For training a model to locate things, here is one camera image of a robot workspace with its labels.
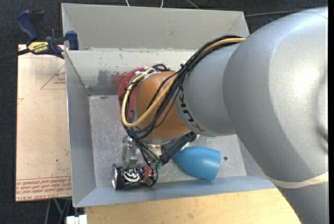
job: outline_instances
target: yellow cable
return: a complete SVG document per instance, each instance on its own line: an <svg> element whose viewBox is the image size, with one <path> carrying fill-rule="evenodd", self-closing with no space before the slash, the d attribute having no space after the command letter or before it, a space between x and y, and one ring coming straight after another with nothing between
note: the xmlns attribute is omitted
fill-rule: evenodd
<svg viewBox="0 0 334 224"><path fill-rule="evenodd" d="M244 40L245 40L244 38L227 38L227 39L222 39L222 40L219 40L219 41L215 42L214 44L208 46L206 49L204 49L202 51L201 54L203 54L204 52L206 52L207 50L209 50L211 48L214 48L215 46L220 46L220 45L227 44L227 43L241 43ZM133 82L137 82L137 81L141 80L145 75L147 75L147 73L149 73L152 70L153 70L152 68L147 69L141 75L139 75L138 77L136 77L133 80ZM133 123L128 123L126 121L126 116L125 116L126 103L127 103L127 100L129 98L130 92L131 92L132 87L133 87L134 84L131 84L130 86L128 86L128 88L127 88L127 90L125 92L123 103L122 103L122 107L121 107L121 118L122 118L123 125L125 125L126 127L135 127L135 126L138 126L139 124L141 124L147 118L147 116L152 112L152 110L154 109L154 107L157 106L157 104L166 96L166 94L169 91L169 89L171 88L173 82L174 82L174 80L161 92L161 94L156 98L156 100L151 104L151 106L145 111L145 113L139 119L137 119Z"/></svg>

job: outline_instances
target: cardboard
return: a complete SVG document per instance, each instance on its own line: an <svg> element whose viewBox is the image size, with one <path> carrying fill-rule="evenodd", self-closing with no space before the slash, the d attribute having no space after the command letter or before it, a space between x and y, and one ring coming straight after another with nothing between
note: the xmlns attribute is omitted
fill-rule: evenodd
<svg viewBox="0 0 334 224"><path fill-rule="evenodd" d="M15 200L71 196L64 60L18 57Z"/></svg>

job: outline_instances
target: red object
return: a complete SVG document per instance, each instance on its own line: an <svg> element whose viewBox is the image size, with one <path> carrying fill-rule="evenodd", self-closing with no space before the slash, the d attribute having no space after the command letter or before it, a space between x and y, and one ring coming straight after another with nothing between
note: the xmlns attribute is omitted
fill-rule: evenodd
<svg viewBox="0 0 334 224"><path fill-rule="evenodd" d="M123 100L120 100L120 97L125 93L127 86L129 85L130 80L136 75L136 72L142 72L145 71L144 68L139 68L131 71L122 81L119 89L118 89L118 100L120 102L120 106L122 106ZM129 116L132 116L133 110L135 108L135 102L136 102L136 92L137 88L133 89L129 98Z"/></svg>

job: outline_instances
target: gray robot arm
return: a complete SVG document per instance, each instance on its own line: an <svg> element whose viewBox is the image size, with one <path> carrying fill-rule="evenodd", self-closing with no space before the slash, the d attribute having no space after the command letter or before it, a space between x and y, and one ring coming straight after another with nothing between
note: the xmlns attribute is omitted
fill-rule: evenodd
<svg viewBox="0 0 334 224"><path fill-rule="evenodd" d="M175 109L192 131L237 133L302 223L329 223L328 7L283 17L206 56Z"/></svg>

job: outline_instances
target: clamp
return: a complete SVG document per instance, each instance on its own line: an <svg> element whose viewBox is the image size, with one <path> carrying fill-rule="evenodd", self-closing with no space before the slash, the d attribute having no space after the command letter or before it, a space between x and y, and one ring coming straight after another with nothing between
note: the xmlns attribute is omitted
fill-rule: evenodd
<svg viewBox="0 0 334 224"><path fill-rule="evenodd" d="M14 54L9 54L0 57L0 61L7 60L22 54L31 52L36 55L49 54L56 57L65 58L64 50L59 47L60 43L64 41L69 42L70 50L78 50L79 42L77 34L74 31L66 32L64 37L54 38L54 36L46 36L45 39L40 40L39 38L43 35L43 16L44 11L36 11L31 13L30 10L23 11L19 16L17 16L16 21L20 29L28 35L29 41L26 44L26 48L15 52Z"/></svg>

